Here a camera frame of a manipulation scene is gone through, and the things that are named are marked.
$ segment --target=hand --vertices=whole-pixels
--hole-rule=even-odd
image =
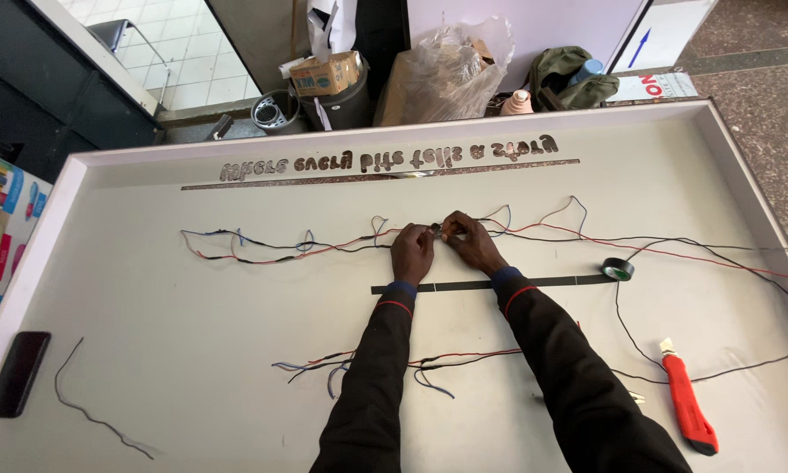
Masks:
[[[493,239],[484,226],[464,212],[455,210],[443,220],[441,231],[444,242],[461,256],[464,263],[476,268],[487,277],[509,264],[499,254]],[[462,240],[457,235],[466,235]]]
[[[409,223],[391,245],[391,264],[394,280],[406,281],[417,287],[426,277],[435,258],[435,236],[425,225]]]

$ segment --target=pink bottle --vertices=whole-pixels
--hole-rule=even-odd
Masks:
[[[500,115],[518,115],[522,113],[534,113],[531,108],[531,92],[517,90],[502,104]]]

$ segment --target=chair leg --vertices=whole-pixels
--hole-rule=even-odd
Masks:
[[[172,70],[169,69],[169,66],[166,64],[166,60],[163,59],[163,56],[160,56],[160,53],[157,52],[157,49],[154,49],[154,46],[152,45],[152,43],[148,42],[148,39],[146,38],[146,36],[142,33],[142,31],[140,31],[139,28],[136,27],[136,25],[134,25],[132,22],[129,21],[128,22],[128,28],[134,28],[136,30],[136,32],[140,36],[142,36],[142,38],[146,41],[146,44],[148,45],[148,47],[150,47],[152,49],[152,51],[154,51],[154,54],[156,54],[157,57],[160,58],[160,61],[163,63],[163,67],[166,67],[166,81],[163,82],[163,88],[160,90],[160,99],[157,100],[157,102],[163,103],[163,94],[166,93],[166,85],[169,83],[169,77],[172,75]]]

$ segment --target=red utility knife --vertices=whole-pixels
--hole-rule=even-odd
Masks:
[[[686,364],[677,356],[671,339],[663,340],[660,343],[660,349],[662,350],[662,365],[668,372],[668,385],[671,387],[671,400],[674,403],[680,433],[697,453],[707,456],[715,455],[717,453],[715,429],[709,425],[701,413],[701,408],[697,405],[692,382],[686,372]]]

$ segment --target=smartphone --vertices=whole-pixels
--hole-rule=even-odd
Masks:
[[[15,418],[23,413],[51,338],[50,332],[20,332],[14,336],[0,371],[0,417]]]

